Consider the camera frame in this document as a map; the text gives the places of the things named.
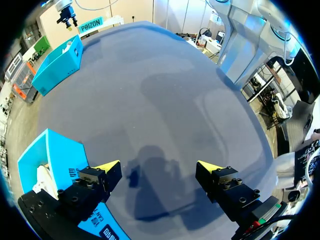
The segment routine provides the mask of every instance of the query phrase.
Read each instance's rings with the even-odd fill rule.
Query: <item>desk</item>
[[[273,156],[257,117],[198,49],[155,24],[83,41],[79,71],[41,101],[45,128],[84,144],[91,166],[120,160],[107,206],[133,240],[230,240],[237,224],[195,179],[203,160],[232,166],[266,200]]]

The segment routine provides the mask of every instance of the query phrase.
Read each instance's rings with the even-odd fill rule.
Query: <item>floor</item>
[[[34,70],[37,71],[46,56],[52,51],[49,48],[34,63]],[[42,96],[37,94],[32,104],[25,103],[16,97],[13,101],[10,116],[7,121],[6,148],[8,154],[8,167],[10,173],[10,184],[15,201],[23,194],[20,184],[18,159],[25,149],[37,137],[38,111]]]
[[[43,56],[39,58],[34,64],[34,69],[37,71],[45,57],[51,52],[51,49],[46,51]],[[218,61],[218,57],[214,56],[211,58],[213,62]],[[8,166],[11,178],[11,190],[13,192],[14,200],[23,194],[22,187],[20,184],[18,164],[17,161],[29,144],[37,137],[37,126],[38,126],[38,111],[42,101],[42,96],[37,95],[33,104],[26,104],[19,98],[15,98],[10,116],[8,118],[8,127],[6,132],[6,147],[8,152]],[[267,140],[269,142],[273,157],[277,156],[277,135],[276,129],[272,128],[267,130],[266,122],[263,117],[259,114],[262,109],[262,104],[258,99],[254,100],[251,104],[251,108],[256,114],[261,126],[265,132]]]

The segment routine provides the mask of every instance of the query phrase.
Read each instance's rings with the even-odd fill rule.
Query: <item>green panel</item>
[[[48,42],[48,39],[46,36],[43,36],[35,45],[34,50],[39,54],[42,55],[48,48],[50,47],[50,44]]]

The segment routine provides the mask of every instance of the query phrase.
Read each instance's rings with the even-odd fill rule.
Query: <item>orange container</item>
[[[23,98],[23,100],[26,100],[27,95],[23,91],[21,91],[17,84],[13,84],[13,89],[20,95],[20,97]]]

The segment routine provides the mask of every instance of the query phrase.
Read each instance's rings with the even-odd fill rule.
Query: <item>white cable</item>
[[[165,29],[168,29],[168,16],[169,16],[169,0],[166,4],[166,19],[165,19]]]
[[[87,10],[87,11],[98,11],[98,10],[102,10],[102,9],[106,9],[108,7],[110,7],[111,5],[115,4],[116,2],[118,2],[119,0],[115,0],[113,3],[110,3],[108,6],[104,6],[101,8],[97,8],[97,9],[92,9],[92,8],[85,8],[79,5],[78,1],[75,0],[75,3],[78,5],[79,8],[83,9],[83,10]]]
[[[310,175],[309,175],[309,166],[310,166],[311,161],[312,161],[316,156],[318,156],[319,151],[320,151],[320,147],[313,152],[313,154],[310,156],[310,158],[309,158],[309,160],[308,160],[308,162],[306,163],[306,166],[305,166],[305,173],[304,173],[304,175],[305,175],[305,180],[306,180],[306,182],[308,183],[308,187],[309,187],[310,190],[312,190],[313,183],[312,183],[311,178],[310,178]]]
[[[286,58],[287,36],[288,36],[288,34],[286,33],[286,34],[285,34],[285,38],[284,38],[284,64],[287,65],[287,66],[290,66],[291,64],[294,63],[295,58],[293,58],[290,63],[287,63],[287,58]]]

